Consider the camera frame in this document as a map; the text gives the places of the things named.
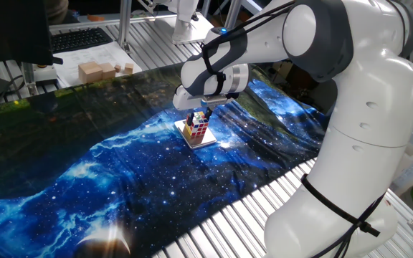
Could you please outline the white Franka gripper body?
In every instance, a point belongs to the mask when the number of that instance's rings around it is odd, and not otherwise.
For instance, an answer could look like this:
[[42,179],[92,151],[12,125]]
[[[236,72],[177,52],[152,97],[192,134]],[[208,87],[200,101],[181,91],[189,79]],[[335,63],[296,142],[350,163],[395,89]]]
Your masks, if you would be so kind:
[[239,97],[238,93],[226,95],[190,95],[186,89],[180,85],[176,88],[173,104],[177,110],[190,110],[195,108],[211,108],[218,105],[225,105]]

